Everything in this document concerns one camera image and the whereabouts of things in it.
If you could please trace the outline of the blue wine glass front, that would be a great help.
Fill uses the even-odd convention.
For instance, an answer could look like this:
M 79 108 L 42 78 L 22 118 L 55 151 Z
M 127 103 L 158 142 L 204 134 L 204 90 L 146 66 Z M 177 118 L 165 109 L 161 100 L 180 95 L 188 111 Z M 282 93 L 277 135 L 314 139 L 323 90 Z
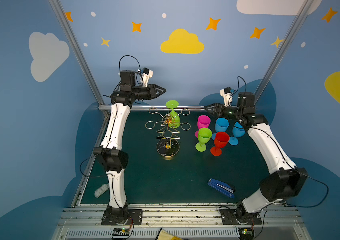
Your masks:
M 225 132 L 229 127 L 230 123 L 225 118 L 218 118 L 215 123 L 215 133 L 212 134 L 212 139 L 215 140 L 218 132 Z

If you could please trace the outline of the blue wine glass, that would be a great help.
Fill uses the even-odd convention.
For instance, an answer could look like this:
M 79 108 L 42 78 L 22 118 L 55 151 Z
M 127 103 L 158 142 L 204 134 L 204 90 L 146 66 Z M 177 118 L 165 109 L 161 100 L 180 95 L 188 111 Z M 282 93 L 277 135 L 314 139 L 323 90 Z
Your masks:
M 229 144 L 232 146 L 238 145 L 238 138 L 242 137 L 245 133 L 244 127 L 239 122 L 236 122 L 233 127 L 233 136 L 229 139 Z
M 215 133 L 212 134 L 212 139 L 215 140 L 218 132 L 225 132 L 229 127 L 230 123 L 225 118 L 218 118 L 215 123 Z

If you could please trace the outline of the pink wine glass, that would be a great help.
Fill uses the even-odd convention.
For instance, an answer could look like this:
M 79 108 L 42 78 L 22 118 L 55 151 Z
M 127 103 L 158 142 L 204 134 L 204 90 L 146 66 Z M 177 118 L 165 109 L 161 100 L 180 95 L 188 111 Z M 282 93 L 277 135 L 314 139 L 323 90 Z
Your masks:
M 199 116 L 197 121 L 198 130 L 195 132 L 195 137 L 198 137 L 198 133 L 201 128 L 208 128 L 210 123 L 211 123 L 210 117 L 206 115 Z

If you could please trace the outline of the green wine glass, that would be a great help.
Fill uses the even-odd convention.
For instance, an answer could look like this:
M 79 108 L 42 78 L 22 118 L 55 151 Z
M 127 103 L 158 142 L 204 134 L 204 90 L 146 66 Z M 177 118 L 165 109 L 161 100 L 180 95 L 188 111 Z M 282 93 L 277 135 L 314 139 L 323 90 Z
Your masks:
M 196 144 L 195 148 L 199 152 L 204 152 L 206 150 L 206 143 L 212 137 L 212 131 L 209 128 L 201 128 L 198 131 L 198 143 Z
M 165 105 L 170 110 L 169 115 L 171 123 L 169 124 L 169 126 L 173 129 L 178 128 L 181 125 L 181 122 L 179 114 L 175 111 L 175 108 L 179 106 L 179 102 L 176 100 L 170 100 Z

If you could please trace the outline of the red wine glass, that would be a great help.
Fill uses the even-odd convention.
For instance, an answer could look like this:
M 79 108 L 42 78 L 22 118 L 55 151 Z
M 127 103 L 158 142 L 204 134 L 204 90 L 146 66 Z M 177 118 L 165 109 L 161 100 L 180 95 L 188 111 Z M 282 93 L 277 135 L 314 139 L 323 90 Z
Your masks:
M 220 156 L 222 154 L 222 148 L 224 148 L 230 140 L 230 136 L 226 132 L 216 133 L 214 139 L 214 146 L 211 148 L 210 152 L 213 156 Z

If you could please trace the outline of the green wine glass back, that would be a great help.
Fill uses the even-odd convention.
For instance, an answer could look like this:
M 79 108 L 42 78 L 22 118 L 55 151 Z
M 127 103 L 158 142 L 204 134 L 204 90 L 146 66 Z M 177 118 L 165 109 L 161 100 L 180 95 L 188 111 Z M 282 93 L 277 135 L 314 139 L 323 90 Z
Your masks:
M 169 124 L 169 126 L 173 129 L 178 128 L 181 125 L 181 122 L 179 114 L 175 111 L 175 108 L 179 106 L 179 102 L 176 100 L 170 100 L 165 105 L 170 110 L 169 115 L 171 123 Z

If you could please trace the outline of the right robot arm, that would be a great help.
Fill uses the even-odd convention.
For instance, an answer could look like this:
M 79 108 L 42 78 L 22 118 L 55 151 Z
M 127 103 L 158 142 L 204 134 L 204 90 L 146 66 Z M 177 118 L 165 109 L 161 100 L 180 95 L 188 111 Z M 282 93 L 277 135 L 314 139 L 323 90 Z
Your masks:
M 240 92 L 235 107 L 214 103 L 204 109 L 214 117 L 238 122 L 255 142 L 269 170 L 269 176 L 261 180 L 259 189 L 238 203 L 235 217 L 239 224 L 249 223 L 262 209 L 300 193 L 308 172 L 297 168 L 274 138 L 265 116 L 256 113 L 253 93 Z

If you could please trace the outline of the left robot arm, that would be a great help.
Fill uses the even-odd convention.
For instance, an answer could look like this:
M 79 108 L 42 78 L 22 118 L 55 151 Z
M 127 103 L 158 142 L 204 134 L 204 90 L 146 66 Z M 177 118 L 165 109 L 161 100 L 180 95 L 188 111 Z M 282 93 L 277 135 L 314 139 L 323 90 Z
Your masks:
M 110 200 L 106 217 L 123 224 L 128 219 L 127 197 L 124 188 L 124 172 L 128 164 L 128 153 L 122 151 L 122 137 L 127 118 L 136 100 L 156 99 L 166 92 L 156 84 L 149 84 L 153 71 L 121 71 L 119 89 L 111 98 L 111 114 L 106 134 L 93 153 L 103 166 L 109 181 Z

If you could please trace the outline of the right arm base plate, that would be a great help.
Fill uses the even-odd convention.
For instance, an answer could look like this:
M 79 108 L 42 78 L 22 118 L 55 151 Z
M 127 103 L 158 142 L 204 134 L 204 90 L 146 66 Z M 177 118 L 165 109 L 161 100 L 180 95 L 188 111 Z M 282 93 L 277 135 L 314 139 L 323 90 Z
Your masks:
M 262 225 L 260 213 L 249 214 L 242 209 L 219 209 L 223 225 Z

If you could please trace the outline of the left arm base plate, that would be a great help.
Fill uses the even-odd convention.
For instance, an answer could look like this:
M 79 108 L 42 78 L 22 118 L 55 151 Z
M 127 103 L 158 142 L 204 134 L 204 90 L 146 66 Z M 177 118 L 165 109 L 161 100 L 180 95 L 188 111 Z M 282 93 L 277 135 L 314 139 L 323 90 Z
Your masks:
M 143 217 L 143 210 L 128 210 L 128 209 L 106 209 L 103 213 L 101 220 L 102 226 L 127 226 L 133 223 L 133 225 L 141 225 Z

